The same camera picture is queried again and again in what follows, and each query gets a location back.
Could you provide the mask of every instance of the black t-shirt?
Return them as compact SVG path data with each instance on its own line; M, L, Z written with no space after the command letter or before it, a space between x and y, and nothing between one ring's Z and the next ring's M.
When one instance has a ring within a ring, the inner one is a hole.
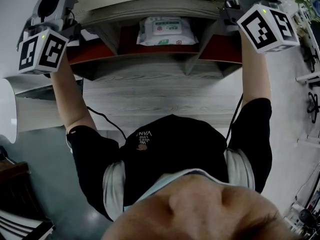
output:
M271 114L271 103L266 98L246 104L232 125L228 146L247 156L259 193L272 166ZM74 127L67 138L84 195L109 220L103 203L103 177L108 165L121 160L125 164L123 206L134 204L162 174L198 168L229 182L226 139L204 121L169 115L136 130L121 148L87 126Z

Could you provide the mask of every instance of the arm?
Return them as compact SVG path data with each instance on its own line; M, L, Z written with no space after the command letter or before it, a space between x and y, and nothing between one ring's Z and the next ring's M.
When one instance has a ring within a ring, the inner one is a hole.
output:
M97 130L78 89L66 53L63 55L58 72L52 73L51 79L59 115L66 130L69 132L76 126L88 126Z
M258 99L271 99L271 88L267 71L266 57L258 54L246 35L240 31L242 40L242 85L243 102Z

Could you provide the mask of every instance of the black short sleeve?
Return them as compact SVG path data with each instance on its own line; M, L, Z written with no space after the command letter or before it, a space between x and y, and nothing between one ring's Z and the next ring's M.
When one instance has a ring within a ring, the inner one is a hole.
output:
M271 102L258 98L243 106L231 128L229 148L242 150L250 161L259 193L265 187L272 166L270 147Z
M72 128L67 139L82 192L91 206L111 220L103 203L103 178L108 165L119 161L118 143L87 126Z

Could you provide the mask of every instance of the logo on shirt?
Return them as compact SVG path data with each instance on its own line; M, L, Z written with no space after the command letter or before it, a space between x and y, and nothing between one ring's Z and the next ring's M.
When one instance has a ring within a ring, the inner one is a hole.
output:
M139 141L139 145L138 145L137 150L139 150L139 151L147 150L147 148L148 148L147 143L150 141L149 137L152 137L151 132L149 130L148 131L139 131L136 134L136 137L138 137L138 141Z

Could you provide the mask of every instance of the red shelf panel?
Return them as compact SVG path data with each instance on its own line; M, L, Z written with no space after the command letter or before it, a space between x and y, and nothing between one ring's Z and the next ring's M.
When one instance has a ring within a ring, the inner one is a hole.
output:
M200 59L242 63L241 44L231 36L213 35Z
M114 56L101 39L87 41L80 46L67 47L66 54L71 65Z
M140 30L139 25L124 26L121 28L118 54L147 54L147 53L198 53L199 45L159 45L143 46L137 44Z

